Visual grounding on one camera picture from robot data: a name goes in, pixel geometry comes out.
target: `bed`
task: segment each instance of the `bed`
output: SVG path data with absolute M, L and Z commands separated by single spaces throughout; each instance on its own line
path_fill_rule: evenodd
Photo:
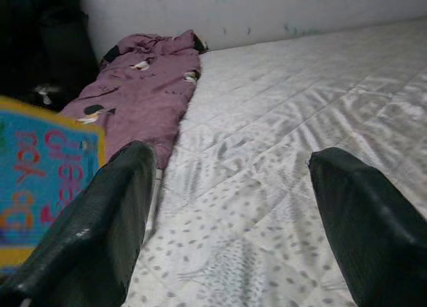
M 212 51 L 124 307 L 355 306 L 308 160 L 340 147 L 427 217 L 427 20 Z

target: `mattress pattern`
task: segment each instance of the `mattress pattern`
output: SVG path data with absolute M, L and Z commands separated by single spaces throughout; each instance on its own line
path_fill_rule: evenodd
M 307 161 L 346 149 L 427 217 L 427 20 L 201 60 L 124 306 L 355 306 Z

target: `mattress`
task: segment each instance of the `mattress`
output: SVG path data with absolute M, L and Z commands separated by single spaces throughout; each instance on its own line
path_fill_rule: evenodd
M 307 163 L 350 151 L 427 216 L 427 20 L 201 61 L 124 306 L 355 306 Z

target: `purple sleeping bag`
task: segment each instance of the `purple sleeping bag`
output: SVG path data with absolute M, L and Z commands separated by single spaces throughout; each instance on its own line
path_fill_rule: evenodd
M 107 159 L 139 140 L 155 148 L 157 167 L 165 169 L 200 76 L 195 35 L 131 35 L 115 50 L 115 59 L 104 60 L 97 80 L 61 113 L 104 128 Z

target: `wall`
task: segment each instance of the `wall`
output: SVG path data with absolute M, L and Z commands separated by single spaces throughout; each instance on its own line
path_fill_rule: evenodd
M 211 49 L 427 15 L 427 0 L 83 0 L 98 57 L 131 33 L 194 29 Z

